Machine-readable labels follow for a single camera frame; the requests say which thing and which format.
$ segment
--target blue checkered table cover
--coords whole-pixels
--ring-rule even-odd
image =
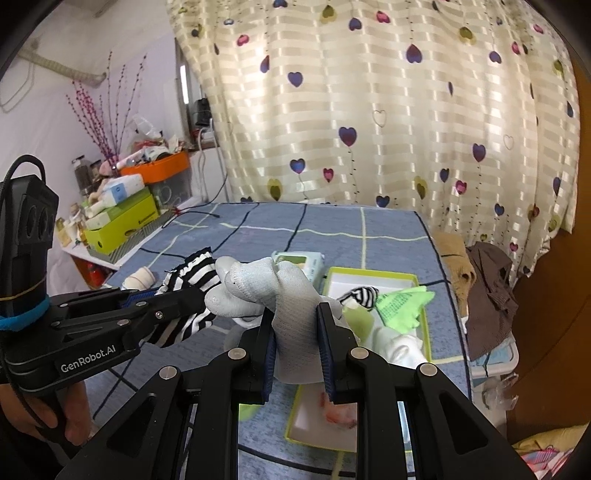
[[[421,284],[436,293],[426,307],[433,362],[469,397],[470,372],[466,346],[448,274],[415,212],[365,206],[305,205],[301,203],[221,203],[185,213],[143,245],[109,279],[119,287],[139,267],[146,266],[164,278],[181,257],[211,247],[214,258],[230,255],[251,262],[284,251],[291,239],[292,251],[324,254],[329,267],[367,268],[415,274]],[[214,325],[182,343],[165,349],[145,344],[142,353],[87,382],[95,422],[104,424],[164,365],[182,370],[206,365],[223,352],[223,341],[233,326],[230,319]],[[326,479],[336,452],[289,443],[284,439],[295,385],[275,381],[268,404],[239,425],[240,479]],[[407,456],[409,477],[413,459]],[[347,454],[343,476],[355,471],[355,456]]]

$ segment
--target green box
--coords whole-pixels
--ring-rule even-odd
[[[149,192],[143,200],[137,202],[132,195],[128,200],[135,200],[134,205],[127,208],[125,211],[120,211],[119,215],[107,223],[103,228],[98,230],[85,230],[86,240],[91,248],[103,254],[109,254],[118,246],[127,241],[137,230],[144,225],[149,224],[152,220],[158,218],[158,210],[154,203],[154,197]]]

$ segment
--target green cloth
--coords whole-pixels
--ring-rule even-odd
[[[427,287],[413,287],[378,295],[375,308],[386,327],[403,335],[420,325],[418,316],[435,292]]]
[[[343,316],[347,321],[347,325],[353,330],[353,333],[359,337],[362,342],[367,340],[367,337],[374,328],[374,317],[363,307],[350,309],[343,308]]]

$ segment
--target heart pattern curtain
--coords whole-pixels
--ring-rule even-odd
[[[167,0],[236,200],[412,209],[513,281],[572,228],[569,54],[524,0]]]

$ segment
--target brown cloth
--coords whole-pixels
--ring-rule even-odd
[[[460,315],[468,315],[468,293],[476,281],[476,271],[466,253],[464,240],[457,233],[432,232],[431,236],[439,255],[450,273],[453,291],[456,293]]]
[[[466,248],[476,270],[476,283],[468,295],[468,351],[471,360],[498,346],[511,331],[517,302],[509,286],[511,259],[491,244]]]

